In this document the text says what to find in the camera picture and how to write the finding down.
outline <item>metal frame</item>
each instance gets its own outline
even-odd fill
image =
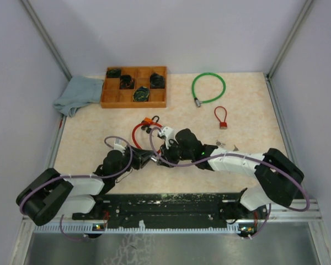
[[[35,13],[32,5],[30,4],[29,0],[20,0],[24,9],[27,11],[28,16],[33,21],[34,25],[36,26],[39,34],[42,36],[43,41],[45,42],[47,48],[52,53],[54,59],[56,60],[59,68],[62,70],[64,75],[68,80],[71,79],[72,75],[64,62],[61,54],[59,53],[58,49],[54,45],[52,39],[50,38],[49,34],[47,33],[46,29],[44,28],[43,24],[41,23],[39,17]],[[286,123],[284,121],[284,117],[282,115],[282,111],[280,108],[279,100],[277,98],[275,88],[272,84],[272,77],[274,76],[277,68],[281,64],[283,58],[285,57],[290,45],[292,44],[294,38],[297,35],[299,28],[301,27],[302,23],[307,18],[310,10],[313,7],[314,0],[306,0],[291,32],[289,33],[284,45],[282,46],[276,60],[273,63],[273,66],[269,73],[266,76],[266,84],[268,87],[268,91],[271,97],[271,101],[274,107],[274,112],[276,114],[277,122],[279,124],[280,131],[282,133],[282,138],[286,147],[287,155],[290,160],[297,163],[297,158],[295,156],[293,150],[293,144],[290,140]],[[55,163],[56,155],[58,152],[58,147],[60,144],[60,140],[63,133],[63,128],[66,122],[66,117],[62,116],[59,126],[57,127],[56,137],[52,143],[50,148],[50,155],[46,162],[46,167],[52,167]],[[285,208],[279,205],[273,205],[272,213],[269,219],[269,222],[307,222],[309,224],[309,228],[311,231],[312,241],[316,248],[317,256],[320,260],[321,264],[330,264],[331,265],[331,243],[324,226],[324,222],[322,220],[319,207],[316,200],[311,199],[311,208],[309,211],[305,213],[297,213],[293,211],[287,211]],[[292,206],[296,208],[303,208],[305,205],[304,200],[294,200]],[[238,220],[238,222],[247,222],[248,220]],[[81,223],[81,221],[73,221],[68,219],[69,223]],[[23,218],[19,235],[16,241],[16,245],[14,251],[12,253],[12,258],[10,264],[12,265],[20,265],[24,264],[25,256],[29,247],[29,242],[32,236],[32,233],[35,229],[34,223],[28,219]]]

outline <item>folded towel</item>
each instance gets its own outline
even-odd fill
[[[54,108],[66,116],[73,117],[79,108],[99,103],[102,86],[101,79],[73,76],[61,97],[54,101]]]

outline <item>red cable lock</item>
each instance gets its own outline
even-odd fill
[[[224,121],[221,121],[221,120],[219,119],[219,117],[217,116],[217,114],[216,114],[216,110],[217,110],[218,108],[222,108],[222,109],[224,109],[225,112],[226,112],[226,115],[225,115],[225,119],[224,119]],[[220,122],[220,129],[226,129],[226,128],[228,128],[228,127],[227,127],[227,123],[226,123],[226,119],[227,119],[227,110],[226,110],[226,108],[225,108],[225,107],[222,107],[222,106],[218,106],[218,107],[215,108],[214,113],[215,113],[215,116],[216,116],[217,120]]]

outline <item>beige table surface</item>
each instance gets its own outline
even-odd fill
[[[197,74],[169,74],[167,107],[155,109],[102,109],[92,104],[67,118],[58,150],[55,168],[60,173],[90,174],[102,163],[110,150],[104,145],[106,136],[117,135],[129,140],[131,132],[144,117],[160,116],[163,126],[181,130],[189,128],[203,144],[225,143],[225,148],[241,152],[264,153],[270,147],[285,153],[279,126],[262,73],[219,73],[227,89],[219,100],[197,108],[191,96],[191,83]],[[212,76],[201,77],[196,83],[200,100],[217,96],[221,82]],[[228,110],[228,129],[220,130],[213,114],[216,106]],[[148,134],[139,130],[139,144],[150,149]],[[158,146],[162,143],[154,137]],[[150,162],[133,171],[109,193],[209,193],[239,192],[257,184],[247,176],[203,171],[195,166],[166,168]]]

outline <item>green cable lock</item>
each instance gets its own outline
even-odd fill
[[[223,90],[222,90],[221,94],[219,94],[217,97],[209,99],[209,100],[205,100],[205,101],[202,101],[202,102],[199,101],[198,98],[196,97],[196,94],[195,94],[195,83],[201,76],[215,76],[215,77],[217,77],[223,84]],[[216,73],[202,73],[202,74],[195,77],[195,79],[193,80],[193,84],[191,85],[191,92],[193,94],[195,104],[198,108],[201,107],[201,104],[210,103],[210,102],[213,102],[215,100],[218,100],[221,96],[223,96],[225,91],[226,91],[226,83],[223,80],[223,78],[220,77],[219,75],[217,75]]]

